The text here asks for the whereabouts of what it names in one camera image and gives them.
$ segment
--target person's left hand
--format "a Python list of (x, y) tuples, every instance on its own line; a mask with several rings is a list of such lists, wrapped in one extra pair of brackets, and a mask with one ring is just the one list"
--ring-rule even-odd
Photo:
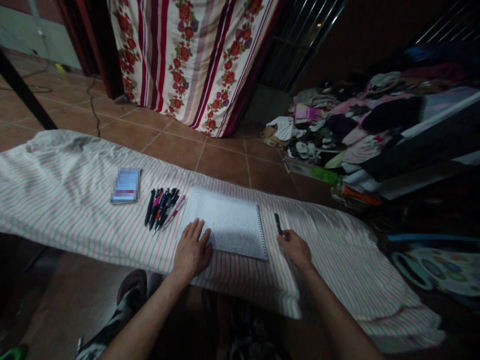
[(207, 268), (212, 259), (212, 244), (205, 244), (209, 240), (211, 230), (208, 228), (199, 241), (204, 221), (196, 218), (189, 223), (181, 235), (176, 247), (172, 273), (178, 274), (188, 283)]

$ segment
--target floral curtain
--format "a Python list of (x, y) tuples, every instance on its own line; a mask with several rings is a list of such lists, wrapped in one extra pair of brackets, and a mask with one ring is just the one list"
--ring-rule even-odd
[(211, 137), (235, 129), (279, 0), (113, 0), (131, 101)]

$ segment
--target tiled floor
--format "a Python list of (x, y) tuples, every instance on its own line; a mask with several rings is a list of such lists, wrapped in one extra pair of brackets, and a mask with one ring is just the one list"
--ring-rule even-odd
[[(19, 58), (13, 58), (12, 62), (22, 75), (42, 68)], [(86, 93), (92, 84), (90, 78), (60, 74), (51, 69), (26, 78), (26, 82), (53, 90), (35, 95), (60, 129), (96, 136), (97, 121)], [(0, 78), (0, 88), (5, 86)], [(244, 187), (339, 207), (332, 200), (328, 185), (286, 172), (281, 152), (261, 141), (263, 126), (260, 124), (243, 122), (230, 138), (210, 138), (149, 109), (114, 104), (98, 80), (91, 93), (103, 139)], [(0, 89), (0, 151), (25, 143), (41, 130), (17, 95)], [(70, 253), (62, 255), (23, 337), (30, 346), (28, 358), (73, 359), (78, 338), (84, 336), (87, 341), (111, 316), (118, 286), (130, 270)], [(191, 288), (188, 294), (191, 300), (185, 303), (192, 312), (201, 313), (200, 291)], [(313, 339), (307, 346), (315, 349), (316, 341)], [(294, 348), (300, 349), (299, 354), (301, 343), (300, 338), (291, 341)], [(299, 357), (309, 358), (306, 354)]]
[[(13, 58), (12, 62), (23, 75), (42, 68), (29, 60)], [(27, 77), (26, 82), (53, 90), (36, 97), (60, 129), (97, 134), (86, 93), (92, 79), (50, 69)], [(0, 87), (5, 86), (0, 79)], [(210, 138), (150, 109), (114, 104), (99, 80), (90, 92), (103, 139), (244, 187), (341, 208), (332, 200), (327, 184), (286, 172), (283, 154), (261, 141), (261, 124), (242, 122), (233, 136)], [(0, 89), (0, 151), (23, 144), (41, 130), (17, 95)]]

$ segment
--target orange object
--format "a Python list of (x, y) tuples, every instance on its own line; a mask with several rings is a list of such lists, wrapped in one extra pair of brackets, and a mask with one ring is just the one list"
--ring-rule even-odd
[(343, 185), (343, 189), (341, 190), (341, 194), (352, 198), (356, 199), (358, 201), (370, 204), (372, 206), (379, 206), (382, 204), (383, 200), (380, 196), (371, 194), (371, 193), (361, 193), (358, 191), (353, 190), (351, 187), (348, 187), (347, 185)]

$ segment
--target notebook page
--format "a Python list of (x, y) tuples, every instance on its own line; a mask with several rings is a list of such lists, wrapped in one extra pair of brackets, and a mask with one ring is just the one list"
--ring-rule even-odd
[(195, 218), (203, 219), (203, 231), (210, 228), (209, 243), (215, 250), (267, 259), (257, 204), (192, 187), (180, 229)]

